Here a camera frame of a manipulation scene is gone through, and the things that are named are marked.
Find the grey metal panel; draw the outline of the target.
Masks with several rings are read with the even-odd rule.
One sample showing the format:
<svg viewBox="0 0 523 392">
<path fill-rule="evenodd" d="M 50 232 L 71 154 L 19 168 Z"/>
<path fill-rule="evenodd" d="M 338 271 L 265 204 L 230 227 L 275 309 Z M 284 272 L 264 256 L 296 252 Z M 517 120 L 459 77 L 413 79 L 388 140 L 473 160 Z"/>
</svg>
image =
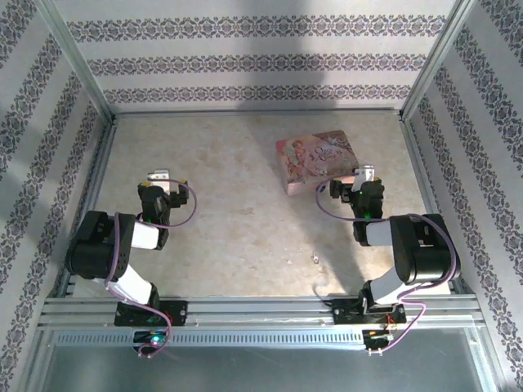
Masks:
<svg viewBox="0 0 523 392">
<path fill-rule="evenodd" d="M 44 392 L 498 392 L 461 334 L 415 334 L 382 356 L 351 350 L 59 347 Z"/>
</svg>

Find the aluminium rail along patterned wall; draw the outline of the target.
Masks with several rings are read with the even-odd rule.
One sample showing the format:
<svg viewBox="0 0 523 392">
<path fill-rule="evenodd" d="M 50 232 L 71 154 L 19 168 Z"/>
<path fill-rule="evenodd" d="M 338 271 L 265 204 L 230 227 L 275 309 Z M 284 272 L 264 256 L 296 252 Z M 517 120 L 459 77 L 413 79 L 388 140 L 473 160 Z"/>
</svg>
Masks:
<svg viewBox="0 0 523 392">
<path fill-rule="evenodd" d="M 77 211 L 74 216 L 72 228 L 69 230 L 68 242 L 65 250 L 69 249 L 69 245 L 74 239 L 83 218 L 86 213 L 93 210 L 101 191 L 101 185 L 105 175 L 107 162 L 109 160 L 110 151 L 114 141 L 114 133 L 116 131 L 116 116 L 113 116 L 108 122 L 101 135 L 99 136 L 92 159 L 90 161 L 87 175 L 84 181 L 83 190 L 78 201 Z M 57 275 L 55 286 L 51 291 L 49 297 L 61 298 L 68 294 L 68 286 L 71 273 L 66 269 L 66 256 L 64 256 L 63 263 Z"/>
<path fill-rule="evenodd" d="M 263 115 L 319 115 L 319 114 L 394 114 L 399 109 L 363 108 L 363 109 L 308 109 L 308 110 L 186 110 L 186 111 L 137 111 L 115 114 L 115 119 L 124 118 L 181 118 L 181 117 L 215 117 L 215 116 L 263 116 Z"/>
<path fill-rule="evenodd" d="M 416 180 L 418 182 L 418 187 L 422 196 L 423 205 L 427 213 L 440 213 L 440 208 L 438 206 L 438 202 L 431 187 L 431 182 L 427 174 L 426 168 L 424 166 L 422 156 L 419 152 L 418 144 L 415 140 L 415 137 L 409 128 L 409 124 L 405 122 L 402 116 L 400 116 L 399 124 L 405 139 L 405 144 L 409 151 L 409 157 L 413 165 Z M 453 283 L 450 284 L 450 286 L 450 291 L 454 294 L 474 293 L 474 291 L 469 287 L 469 285 L 463 278 L 462 274 L 459 278 L 454 278 Z"/>
</svg>

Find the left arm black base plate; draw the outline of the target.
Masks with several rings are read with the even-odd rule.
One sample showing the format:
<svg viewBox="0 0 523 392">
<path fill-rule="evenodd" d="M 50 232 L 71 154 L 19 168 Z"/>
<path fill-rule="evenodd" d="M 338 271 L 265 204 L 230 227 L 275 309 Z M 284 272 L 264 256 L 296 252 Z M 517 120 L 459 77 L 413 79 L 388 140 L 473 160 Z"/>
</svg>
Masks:
<svg viewBox="0 0 523 392">
<path fill-rule="evenodd" d="M 183 327 L 188 314 L 187 301 L 160 301 L 157 312 L 134 305 L 117 304 L 114 325 L 117 327 L 166 327 L 166 316 L 173 327 Z"/>
</svg>

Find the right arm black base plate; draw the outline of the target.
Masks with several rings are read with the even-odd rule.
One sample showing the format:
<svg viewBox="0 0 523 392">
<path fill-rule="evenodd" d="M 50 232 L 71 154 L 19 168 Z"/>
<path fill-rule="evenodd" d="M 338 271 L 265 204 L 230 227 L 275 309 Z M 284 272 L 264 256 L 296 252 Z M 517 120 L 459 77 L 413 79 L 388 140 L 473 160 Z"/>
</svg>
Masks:
<svg viewBox="0 0 523 392">
<path fill-rule="evenodd" d="M 335 298 L 331 300 L 335 325 L 404 324 L 403 305 L 368 306 L 364 299 Z"/>
</svg>

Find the aluminium rail under arm bases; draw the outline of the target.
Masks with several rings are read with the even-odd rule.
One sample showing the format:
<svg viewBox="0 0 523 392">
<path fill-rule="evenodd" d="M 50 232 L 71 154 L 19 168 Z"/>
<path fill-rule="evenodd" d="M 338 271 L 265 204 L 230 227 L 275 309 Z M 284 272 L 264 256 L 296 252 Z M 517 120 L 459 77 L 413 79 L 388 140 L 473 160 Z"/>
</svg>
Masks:
<svg viewBox="0 0 523 392">
<path fill-rule="evenodd" d="M 427 305 L 418 328 L 484 327 L 473 295 L 418 296 Z M 334 325 L 329 308 L 312 297 L 189 298 L 186 327 L 198 329 L 305 329 Z M 38 327 L 112 328 L 117 301 L 111 298 L 52 298 L 44 302 Z"/>
</svg>

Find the aluminium corner post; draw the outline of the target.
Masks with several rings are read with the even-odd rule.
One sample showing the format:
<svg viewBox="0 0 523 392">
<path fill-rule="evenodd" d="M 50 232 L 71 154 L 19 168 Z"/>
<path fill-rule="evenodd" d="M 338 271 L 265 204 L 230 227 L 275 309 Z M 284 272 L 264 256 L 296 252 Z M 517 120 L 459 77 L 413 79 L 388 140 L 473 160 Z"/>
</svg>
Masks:
<svg viewBox="0 0 523 392">
<path fill-rule="evenodd" d="M 77 74 L 80 82 L 86 88 L 92 103 L 99 113 L 109 121 L 114 114 L 110 109 L 103 91 L 99 87 L 94 74 L 92 73 L 87 61 L 78 48 L 68 25 L 62 18 L 55 2 L 53 0 L 34 0 L 34 3 L 46 21 L 56 41 L 60 45 L 65 57 L 71 65 L 73 71 Z"/>
<path fill-rule="evenodd" d="M 402 120 L 410 118 L 418 107 L 420 100 L 431 84 L 431 80 L 440 68 L 458 32 L 463 27 L 471 9 L 477 2 L 478 0 L 455 0 L 445 25 L 427 56 L 427 61 L 400 110 L 400 118 Z"/>
</svg>

